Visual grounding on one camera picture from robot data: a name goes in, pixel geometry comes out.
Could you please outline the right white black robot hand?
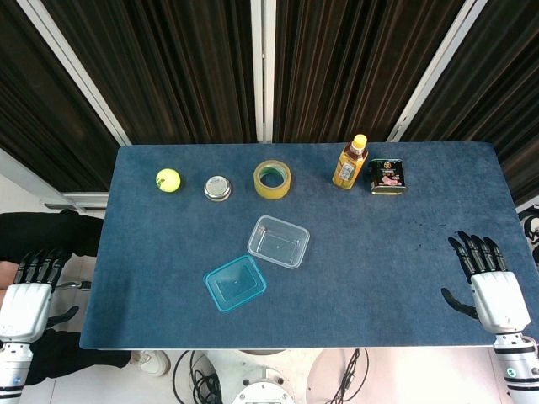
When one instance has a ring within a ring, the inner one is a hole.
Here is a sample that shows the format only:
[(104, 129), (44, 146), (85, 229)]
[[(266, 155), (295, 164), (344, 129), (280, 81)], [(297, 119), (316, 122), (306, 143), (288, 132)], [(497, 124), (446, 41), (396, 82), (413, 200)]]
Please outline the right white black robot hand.
[(472, 306), (460, 302), (447, 288), (440, 290), (446, 303), (455, 311), (481, 323), (495, 335), (518, 333), (531, 324), (520, 284), (509, 271), (497, 243), (489, 237), (468, 235), (449, 237), (462, 272), (472, 293)]

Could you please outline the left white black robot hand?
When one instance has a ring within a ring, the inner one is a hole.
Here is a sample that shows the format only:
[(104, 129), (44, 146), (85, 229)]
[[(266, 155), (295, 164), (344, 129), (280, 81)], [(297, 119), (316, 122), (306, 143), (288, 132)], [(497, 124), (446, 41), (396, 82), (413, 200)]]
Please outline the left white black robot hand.
[(73, 306), (51, 316), (51, 299), (65, 263), (72, 255), (61, 247), (27, 253), (18, 266), (13, 284), (1, 307), (1, 341), (33, 343), (44, 331), (71, 320), (79, 311)]

